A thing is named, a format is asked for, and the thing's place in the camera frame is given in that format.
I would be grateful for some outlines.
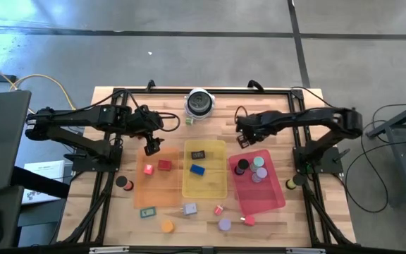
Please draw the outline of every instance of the concrete floor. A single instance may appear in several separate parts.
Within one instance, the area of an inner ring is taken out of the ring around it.
[[[300,32],[406,34],[406,1],[294,0]],[[0,0],[0,26],[84,30],[292,32],[286,0]],[[406,103],[406,40],[302,40],[311,87],[340,107],[356,107],[369,123],[375,109]],[[0,70],[19,77],[43,73],[60,80],[77,107],[89,104],[97,85],[236,86],[255,79],[264,87],[301,85],[292,38],[109,37],[0,35]],[[42,79],[27,81],[31,107],[67,109],[61,91]],[[0,91],[7,84],[0,83]],[[402,107],[384,109],[388,119]],[[380,145],[365,139],[367,147]],[[345,167],[361,153],[359,140]],[[17,165],[61,159],[60,144],[22,139]],[[390,195],[401,182],[390,148],[371,153]],[[369,209],[384,202],[383,187],[361,159],[352,169],[349,188]],[[350,202],[358,243],[406,250],[406,205],[379,214]]]

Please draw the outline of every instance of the pink object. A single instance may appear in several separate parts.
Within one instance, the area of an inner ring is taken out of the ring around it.
[[[215,213],[216,215],[222,214],[222,211],[223,211],[223,207],[220,206],[220,205],[217,205],[217,206],[216,206],[216,209],[214,209],[214,213]]]
[[[252,215],[247,215],[243,218],[240,218],[240,220],[244,221],[244,224],[247,226],[253,226],[254,225],[254,217]]]
[[[153,174],[153,166],[152,165],[145,165],[144,173],[152,175]]]
[[[245,170],[242,176],[234,172],[240,159],[246,159],[249,163],[252,163],[256,156],[264,158],[263,167],[267,170],[267,177],[262,179],[261,182],[255,183],[252,181],[254,172],[251,170]],[[286,205],[285,197],[281,191],[280,183],[278,182],[268,150],[234,155],[228,158],[228,163],[236,189],[235,198],[239,201],[240,210],[243,215],[253,215],[281,208]]]
[[[160,159],[158,162],[158,169],[159,170],[172,170],[172,161],[168,161],[165,159]]]

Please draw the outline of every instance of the orange tray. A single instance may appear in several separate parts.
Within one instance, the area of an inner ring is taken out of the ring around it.
[[[152,156],[145,155],[143,148],[139,149],[134,183],[134,208],[173,207],[181,204],[179,156],[179,150],[175,147],[161,147],[161,151]],[[172,161],[170,171],[158,170],[160,159]],[[144,173],[146,164],[153,165],[152,175]]]

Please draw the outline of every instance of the blue block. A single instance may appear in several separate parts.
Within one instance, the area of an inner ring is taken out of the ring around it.
[[[192,164],[192,166],[190,167],[190,171],[191,171],[192,173],[196,173],[196,174],[198,174],[198,175],[200,175],[200,176],[203,176],[203,174],[204,174],[204,167],[200,167],[200,166],[198,166],[198,165]]]

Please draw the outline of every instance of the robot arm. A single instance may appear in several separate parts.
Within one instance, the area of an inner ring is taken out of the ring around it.
[[[236,117],[239,145],[245,148],[261,142],[286,127],[326,126],[330,131],[317,141],[307,143],[304,160],[318,161],[325,151],[344,138],[355,139],[362,134],[362,115],[353,109],[314,108],[297,113],[264,111],[259,114]]]
[[[26,136],[32,140],[54,140],[86,151],[97,159],[111,159],[112,148],[107,140],[93,141],[61,127],[91,126],[99,131],[144,137],[147,155],[160,150],[162,139],[153,138],[153,131],[164,127],[160,113],[142,105],[132,113],[128,106],[100,105],[86,110],[55,111],[49,107],[27,116]]]

